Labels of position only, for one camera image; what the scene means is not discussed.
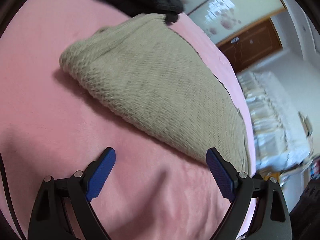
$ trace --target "wrinkled pink fabric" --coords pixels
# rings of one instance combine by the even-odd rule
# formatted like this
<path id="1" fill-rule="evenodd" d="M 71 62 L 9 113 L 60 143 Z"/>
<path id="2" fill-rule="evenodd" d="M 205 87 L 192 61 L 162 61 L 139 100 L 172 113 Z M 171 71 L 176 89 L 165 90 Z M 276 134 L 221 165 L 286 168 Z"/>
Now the wrinkled pink fabric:
<path id="1" fill-rule="evenodd" d="M 68 45 L 127 19 L 95 0 L 28 0 L 0 39 L 0 151 L 25 234 L 43 178 L 83 170 L 107 146 L 116 150 L 116 165 L 92 206 L 113 240 L 206 240 L 230 205 L 206 167 L 115 116 L 60 70 L 59 56 Z M 230 64 L 185 14 L 172 28 L 240 108 L 254 173 L 249 111 Z M 1 184 L 0 209 L 13 226 Z M 83 238 L 79 228 L 75 232 Z"/>

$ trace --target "pink bed sheet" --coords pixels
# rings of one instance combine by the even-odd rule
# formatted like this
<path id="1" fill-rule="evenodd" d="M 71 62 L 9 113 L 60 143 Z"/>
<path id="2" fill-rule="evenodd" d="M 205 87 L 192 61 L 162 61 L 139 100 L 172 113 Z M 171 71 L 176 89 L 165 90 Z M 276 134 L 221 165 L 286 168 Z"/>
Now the pink bed sheet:
<path id="1" fill-rule="evenodd" d="M 25 234 L 43 178 L 83 170 L 107 146 L 116 150 L 116 165 L 92 206 L 114 240 L 206 240 L 230 205 L 207 168 L 115 116 L 60 70 L 68 45 L 127 19 L 96 0 L 28 0 L 0 39 L 0 151 Z M 249 111 L 229 62 L 185 14 L 172 28 L 240 108 L 254 174 Z M 2 185 L 0 209 L 14 228 Z M 253 210 L 254 202 L 240 234 Z M 83 238 L 79 228 L 75 232 Z"/>

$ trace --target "door panel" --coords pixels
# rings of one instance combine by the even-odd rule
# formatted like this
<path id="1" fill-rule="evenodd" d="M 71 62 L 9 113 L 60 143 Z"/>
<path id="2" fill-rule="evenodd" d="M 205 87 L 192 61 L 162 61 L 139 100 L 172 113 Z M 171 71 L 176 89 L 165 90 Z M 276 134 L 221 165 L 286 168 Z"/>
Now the door panel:
<path id="1" fill-rule="evenodd" d="M 219 47 L 236 73 L 281 48 L 278 34 L 270 19 L 257 24 Z"/>

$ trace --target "wooden door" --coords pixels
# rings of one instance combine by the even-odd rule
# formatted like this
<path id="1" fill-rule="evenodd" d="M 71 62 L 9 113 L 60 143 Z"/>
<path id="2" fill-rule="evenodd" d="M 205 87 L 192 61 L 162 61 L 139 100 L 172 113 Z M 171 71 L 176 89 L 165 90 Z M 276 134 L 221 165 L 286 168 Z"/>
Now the wooden door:
<path id="1" fill-rule="evenodd" d="M 218 45 L 228 58 L 235 73 L 282 48 L 271 19 L 267 19 L 238 36 Z"/>

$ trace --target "metal screw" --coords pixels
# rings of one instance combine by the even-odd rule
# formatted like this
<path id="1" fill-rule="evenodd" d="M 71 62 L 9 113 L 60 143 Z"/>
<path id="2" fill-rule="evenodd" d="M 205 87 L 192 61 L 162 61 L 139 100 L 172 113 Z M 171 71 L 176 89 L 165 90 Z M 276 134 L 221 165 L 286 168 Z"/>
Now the metal screw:
<path id="1" fill-rule="evenodd" d="M 239 172 L 239 177 L 242 179 L 245 179 L 248 177 L 248 175 L 245 172 L 241 171 L 241 172 Z"/>
<path id="2" fill-rule="evenodd" d="M 45 178 L 44 178 L 44 182 L 49 182 L 50 180 L 51 180 L 51 176 L 46 176 Z"/>
<path id="3" fill-rule="evenodd" d="M 80 178 L 83 175 L 83 171 L 76 171 L 75 177 Z"/>
<path id="4" fill-rule="evenodd" d="M 277 183 L 277 179 L 274 178 L 274 177 L 270 177 L 270 180 L 271 180 L 271 182 L 273 182 L 273 183 Z"/>

